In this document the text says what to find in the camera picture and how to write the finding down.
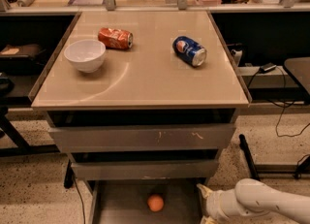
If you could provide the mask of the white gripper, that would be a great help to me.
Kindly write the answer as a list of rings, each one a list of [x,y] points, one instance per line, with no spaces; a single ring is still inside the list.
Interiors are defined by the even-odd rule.
[[[239,216],[238,201],[234,190],[212,191],[203,184],[198,183],[197,187],[205,200],[208,217],[203,216],[200,224],[218,224],[217,221],[228,221],[232,217]]]

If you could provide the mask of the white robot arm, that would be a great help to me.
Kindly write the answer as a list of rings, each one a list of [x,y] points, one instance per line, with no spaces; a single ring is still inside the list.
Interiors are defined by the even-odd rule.
[[[267,186],[252,178],[240,180],[233,189],[213,191],[198,184],[201,224],[225,224],[234,217],[259,217],[276,212],[298,224],[310,224],[310,198]]]

